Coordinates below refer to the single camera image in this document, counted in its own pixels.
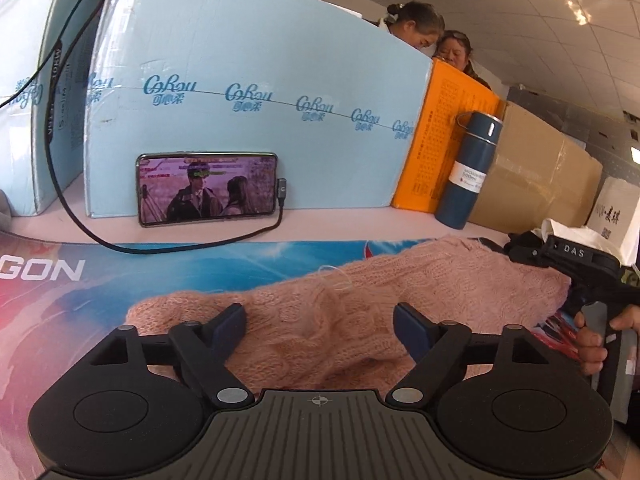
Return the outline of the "person's right hand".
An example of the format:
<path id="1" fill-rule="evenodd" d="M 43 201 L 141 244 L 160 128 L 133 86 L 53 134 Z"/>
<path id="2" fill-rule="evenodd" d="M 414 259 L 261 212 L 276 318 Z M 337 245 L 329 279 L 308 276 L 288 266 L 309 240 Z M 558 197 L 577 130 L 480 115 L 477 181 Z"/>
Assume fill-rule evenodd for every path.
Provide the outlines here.
<path id="1" fill-rule="evenodd" d="M 640 309 L 631 304 L 610 322 L 613 330 L 634 330 L 639 333 Z M 586 376 L 597 374 L 602 370 L 608 352 L 603 348 L 603 338 L 590 330 L 585 315 L 578 312 L 574 317 L 578 328 L 576 344 L 580 367 Z"/>

